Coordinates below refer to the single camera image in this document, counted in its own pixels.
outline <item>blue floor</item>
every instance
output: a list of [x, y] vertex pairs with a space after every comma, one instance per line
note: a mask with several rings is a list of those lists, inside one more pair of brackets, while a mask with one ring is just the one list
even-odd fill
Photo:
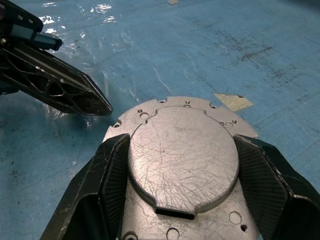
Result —
[[166, 96], [254, 105], [240, 114], [320, 191], [320, 8], [299, 0], [15, 0], [63, 39], [55, 54], [88, 73], [109, 117], [59, 114], [0, 96], [0, 236], [38, 240], [110, 124]]

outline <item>metal plate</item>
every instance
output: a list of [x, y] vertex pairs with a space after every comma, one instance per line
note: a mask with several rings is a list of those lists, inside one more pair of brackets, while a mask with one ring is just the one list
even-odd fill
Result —
[[124, 113], [105, 140], [122, 133], [131, 143], [120, 239], [258, 237], [237, 181], [232, 138], [257, 133], [241, 117], [200, 98], [168, 97]]

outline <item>blue table surface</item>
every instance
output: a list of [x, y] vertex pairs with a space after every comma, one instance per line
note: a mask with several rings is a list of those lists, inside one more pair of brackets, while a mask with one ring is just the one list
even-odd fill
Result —
[[88, 73], [112, 116], [64, 115], [23, 92], [0, 96], [0, 236], [37, 240], [109, 125], [151, 99], [214, 93], [320, 191], [320, 8], [302, 0], [15, 0]]

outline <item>plastic sheet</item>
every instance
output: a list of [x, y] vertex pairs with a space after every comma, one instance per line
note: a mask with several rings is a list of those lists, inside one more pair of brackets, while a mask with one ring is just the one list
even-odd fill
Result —
[[89, 74], [114, 112], [69, 115], [22, 92], [0, 96], [2, 240], [39, 239], [108, 126], [135, 105], [167, 96], [214, 105], [221, 104], [214, 93], [246, 97], [253, 106], [238, 114], [320, 190], [320, 14], [314, 7], [285, 0], [14, 3], [63, 40], [54, 54]]

